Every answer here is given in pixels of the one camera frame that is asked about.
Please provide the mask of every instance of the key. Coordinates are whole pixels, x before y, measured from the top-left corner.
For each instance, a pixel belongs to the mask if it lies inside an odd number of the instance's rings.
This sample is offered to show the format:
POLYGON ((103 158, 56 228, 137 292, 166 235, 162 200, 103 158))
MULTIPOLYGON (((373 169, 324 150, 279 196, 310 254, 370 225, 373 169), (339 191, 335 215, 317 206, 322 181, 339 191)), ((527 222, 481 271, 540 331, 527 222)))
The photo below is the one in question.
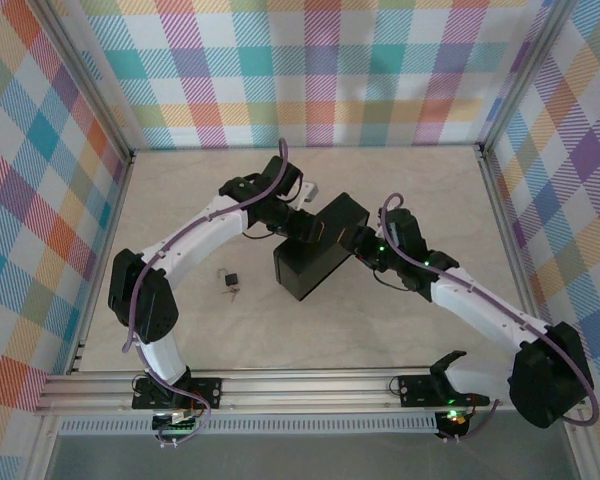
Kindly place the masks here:
POLYGON ((222 292, 222 293, 231 293, 231 303, 233 303, 233 300, 236 298, 236 295, 238 294, 238 292, 240 291, 239 288, 237 287, 229 287, 229 290, 227 290, 226 292, 222 292))

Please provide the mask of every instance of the plaid wall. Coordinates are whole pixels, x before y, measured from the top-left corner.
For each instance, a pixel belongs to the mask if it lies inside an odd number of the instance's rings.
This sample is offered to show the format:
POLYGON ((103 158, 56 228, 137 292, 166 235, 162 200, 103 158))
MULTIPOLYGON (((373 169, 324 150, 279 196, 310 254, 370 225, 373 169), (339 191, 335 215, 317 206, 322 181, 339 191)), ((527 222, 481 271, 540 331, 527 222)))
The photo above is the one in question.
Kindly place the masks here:
POLYGON ((118 101, 113 95, 112 89, 109 87, 107 81, 102 75, 102 71, 96 65, 96 62, 89 51, 87 44, 83 38, 83 35, 80 33, 79 25, 76 20, 69 15, 69 10, 67 9, 67 5, 65 4, 65 0, 50 0, 51 5, 56 10, 60 21, 63 23, 64 28, 69 34, 71 41, 74 44, 76 50, 80 52, 82 55, 82 59, 84 60, 85 66, 91 73, 91 77, 95 82, 100 94, 102 95, 105 103, 109 107, 110 112, 113 114, 114 119, 118 123, 120 131, 123 133, 127 143, 129 145, 135 145, 137 142, 134 138, 132 127, 127 123, 125 116, 122 114, 120 110, 120 106, 118 101))
POLYGON ((554 2, 84 0, 68 24, 149 148, 475 143, 554 2))
POLYGON ((577 326, 600 399, 600 0, 579 2, 495 153, 542 315, 577 326))
POLYGON ((26 2, 0 1, 0 479, 67 360, 122 171, 26 2))

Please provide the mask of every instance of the metal extrusion bar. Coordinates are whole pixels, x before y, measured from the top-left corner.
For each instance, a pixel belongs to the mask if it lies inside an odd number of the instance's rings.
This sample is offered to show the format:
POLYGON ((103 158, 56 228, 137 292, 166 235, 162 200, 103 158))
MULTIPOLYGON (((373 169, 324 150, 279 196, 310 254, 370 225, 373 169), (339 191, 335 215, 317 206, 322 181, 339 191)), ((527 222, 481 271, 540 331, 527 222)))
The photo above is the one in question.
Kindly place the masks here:
POLYGON ((518 290, 518 297, 522 302, 522 309, 528 314, 540 318, 539 309, 535 302, 535 297, 533 296, 533 290, 531 289, 531 283, 529 282, 529 278, 524 269, 520 249, 518 248, 515 236, 511 230, 511 223, 509 222, 507 213, 504 209, 504 199, 497 187, 493 169, 482 153, 478 156, 478 165, 480 166, 480 173, 482 174, 482 179, 484 180, 487 189, 487 195, 491 202, 496 225, 498 226, 500 237, 504 244, 504 250, 513 275, 513 283, 518 290))
POLYGON ((554 7, 549 12, 540 34, 530 48, 524 67, 518 73, 509 95, 500 108, 489 133, 487 133, 484 141, 487 152, 493 151, 496 143, 500 140, 511 122, 515 111, 520 106, 524 95, 535 80, 538 71, 542 67, 556 38, 558 38, 558 35, 562 31, 562 27, 564 27, 564 24, 569 19, 569 15, 571 15, 576 3, 578 3, 577 0, 556 1, 554 7))
POLYGON ((26 480, 39 480, 45 478, 55 445, 61 419, 55 416, 43 417, 40 421, 40 430, 30 456, 25 456, 26 466, 23 468, 23 477, 26 480))
POLYGON ((76 82, 78 90, 85 96, 96 118, 108 137, 112 140, 117 153, 127 162, 131 161, 131 146, 127 143, 118 122, 109 110, 107 102, 95 84, 80 52, 75 48, 57 12, 49 0, 28 0, 29 6, 38 18, 43 29, 56 47, 62 62, 76 82))
MULTIPOLYGON (((131 409, 133 378, 141 372, 52 376, 38 402, 38 415, 138 415, 131 409)), ((400 375, 428 375, 427 368, 360 370, 237 370, 195 372, 223 379, 220 408, 213 415, 351 414, 446 411, 403 408, 388 390, 400 375)))
MULTIPOLYGON (((584 420, 588 413, 579 411, 578 420, 584 420)), ((600 442, 592 428, 578 428, 566 425, 565 430, 571 445, 575 463, 582 478, 587 480, 600 480, 600 442)))
POLYGON ((113 240, 116 236, 116 231, 118 229, 120 215, 122 215, 122 208, 124 206, 124 200, 127 196, 127 191, 129 190, 129 183, 131 182, 132 173, 133 163, 127 165, 124 172, 122 173, 122 178, 120 180, 120 193, 118 194, 118 198, 116 199, 116 203, 113 207, 113 212, 109 220, 106 238, 104 240, 102 249, 100 250, 98 263, 96 264, 96 268, 91 281, 91 286, 89 289, 89 295, 87 297, 87 301, 85 303, 84 308, 82 309, 82 314, 78 321, 78 334, 74 335, 71 348, 69 350, 71 354, 69 355, 67 365, 65 366, 65 371, 67 372, 67 374, 70 374, 79 368, 79 362, 82 358, 84 346, 87 341, 87 335, 89 334, 89 328, 91 327, 91 322, 93 320, 93 312, 96 309, 96 303, 98 301, 98 296, 100 295, 100 287, 102 286, 102 282, 104 281, 104 274, 107 268, 107 261, 109 260, 111 248, 113 247, 113 240))

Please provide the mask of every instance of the metal vent grille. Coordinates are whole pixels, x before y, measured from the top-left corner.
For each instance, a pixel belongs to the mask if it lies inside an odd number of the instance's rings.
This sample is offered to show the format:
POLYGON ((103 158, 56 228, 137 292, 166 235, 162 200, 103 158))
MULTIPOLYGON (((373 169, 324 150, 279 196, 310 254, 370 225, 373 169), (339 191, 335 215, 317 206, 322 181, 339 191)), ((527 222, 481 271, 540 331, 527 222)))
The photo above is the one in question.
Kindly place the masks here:
POLYGON ((94 419, 92 416, 66 417, 59 435, 134 435, 151 433, 151 417, 112 416, 94 419))
MULTIPOLYGON (((434 433, 434 413, 349 415, 226 415, 211 417, 205 434, 344 434, 344 433, 434 433)), ((60 435, 134 435, 151 433, 151 418, 67 417, 60 435)))
POLYGON ((343 434, 434 432, 435 415, 235 415, 212 418, 207 433, 343 434))

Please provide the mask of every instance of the aluminum rail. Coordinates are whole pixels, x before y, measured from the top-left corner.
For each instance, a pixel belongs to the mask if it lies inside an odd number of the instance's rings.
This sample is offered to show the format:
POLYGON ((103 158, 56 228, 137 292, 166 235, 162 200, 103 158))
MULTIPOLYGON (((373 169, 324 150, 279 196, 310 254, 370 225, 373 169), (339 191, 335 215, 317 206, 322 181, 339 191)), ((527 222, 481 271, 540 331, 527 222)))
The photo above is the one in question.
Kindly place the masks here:
MULTIPOLYGON (((74 373, 52 376, 38 402, 38 415, 164 413, 132 410, 134 377, 142 372, 74 373)), ((400 375, 428 375, 429 369, 228 370, 194 372, 222 378, 222 399, 214 415, 289 413, 388 413, 447 411, 448 407, 403 408, 389 392, 400 375)), ((512 410, 512 405, 504 405, 512 410)))

